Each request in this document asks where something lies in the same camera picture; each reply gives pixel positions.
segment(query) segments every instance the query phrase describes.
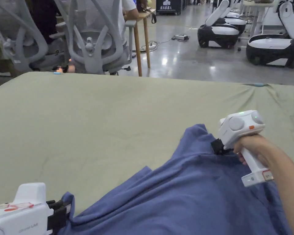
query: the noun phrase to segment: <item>wrist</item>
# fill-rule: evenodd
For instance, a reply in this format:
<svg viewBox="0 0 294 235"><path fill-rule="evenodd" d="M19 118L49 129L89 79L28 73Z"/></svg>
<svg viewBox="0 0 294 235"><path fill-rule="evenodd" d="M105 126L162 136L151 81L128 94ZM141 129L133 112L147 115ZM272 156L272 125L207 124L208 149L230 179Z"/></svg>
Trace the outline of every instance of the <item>wrist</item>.
<svg viewBox="0 0 294 235"><path fill-rule="evenodd" d="M286 156L286 154L277 146L271 143L263 143L259 148L259 152L264 158L268 168L272 168L276 162L282 158L282 156Z"/></svg>

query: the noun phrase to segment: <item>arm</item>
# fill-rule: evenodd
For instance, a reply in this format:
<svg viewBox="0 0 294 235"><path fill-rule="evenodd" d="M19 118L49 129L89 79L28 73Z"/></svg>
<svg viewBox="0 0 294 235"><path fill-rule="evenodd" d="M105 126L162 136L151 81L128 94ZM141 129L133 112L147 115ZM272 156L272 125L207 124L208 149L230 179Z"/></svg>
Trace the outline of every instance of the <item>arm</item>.
<svg viewBox="0 0 294 235"><path fill-rule="evenodd" d="M123 10L125 11L125 16L124 20L132 20L132 19L137 19L139 14L138 10L136 8L136 5L133 0L121 0L122 1L122 7Z"/></svg>
<svg viewBox="0 0 294 235"><path fill-rule="evenodd" d="M271 170L288 222L294 233L294 162L281 149L261 135L242 137L236 143L234 151L237 153L243 147L257 154L259 160Z"/></svg>

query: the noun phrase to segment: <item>glossy gray floor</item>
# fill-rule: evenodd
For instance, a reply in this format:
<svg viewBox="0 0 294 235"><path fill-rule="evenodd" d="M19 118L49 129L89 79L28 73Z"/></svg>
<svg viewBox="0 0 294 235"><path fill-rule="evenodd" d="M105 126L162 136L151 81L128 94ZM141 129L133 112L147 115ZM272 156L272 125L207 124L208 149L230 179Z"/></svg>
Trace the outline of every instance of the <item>glossy gray floor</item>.
<svg viewBox="0 0 294 235"><path fill-rule="evenodd" d="M188 42L169 41L159 45L150 53L151 69L147 68L146 54L142 54L143 76L204 81L228 81L243 83L275 83L294 85L294 69L254 66L246 59L244 49L233 50L200 48L197 28L209 16L209 5L188 6L181 15L158 15L155 25L149 23L149 40L166 42L173 35L186 32ZM140 43L144 36L139 24ZM137 61L131 64L132 71L121 71L120 75L137 76Z"/></svg>

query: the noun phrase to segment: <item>hand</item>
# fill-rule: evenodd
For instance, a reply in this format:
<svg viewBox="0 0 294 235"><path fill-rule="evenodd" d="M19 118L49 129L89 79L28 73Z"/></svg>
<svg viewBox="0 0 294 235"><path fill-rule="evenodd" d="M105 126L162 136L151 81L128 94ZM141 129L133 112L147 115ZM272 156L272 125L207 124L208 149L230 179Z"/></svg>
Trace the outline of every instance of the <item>hand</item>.
<svg viewBox="0 0 294 235"><path fill-rule="evenodd" d="M234 152L238 153L239 160L243 163L243 165L247 165L244 157L241 155L240 151L242 148L248 149L250 152L255 154L260 162L268 167L268 149L278 148L267 139L265 139L261 135L253 135L253 136L243 136L241 137L237 143L234 145Z"/></svg>

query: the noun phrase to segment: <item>chair armrest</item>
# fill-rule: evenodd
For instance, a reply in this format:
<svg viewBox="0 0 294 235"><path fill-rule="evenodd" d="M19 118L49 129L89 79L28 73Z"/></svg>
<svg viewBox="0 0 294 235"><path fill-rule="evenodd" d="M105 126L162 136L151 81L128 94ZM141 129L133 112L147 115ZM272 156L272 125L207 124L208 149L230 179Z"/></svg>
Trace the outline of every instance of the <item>chair armrest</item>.
<svg viewBox="0 0 294 235"><path fill-rule="evenodd" d="M137 24L137 21L135 20L130 20L125 22L125 26L129 28L134 28L136 24Z"/></svg>
<svg viewBox="0 0 294 235"><path fill-rule="evenodd" d="M130 21L126 21L125 22L125 26L129 28L129 50L130 50L130 60L129 63L132 62L132 51L133 51L133 29L135 27L135 25L137 24L137 21L134 20L130 20Z"/></svg>

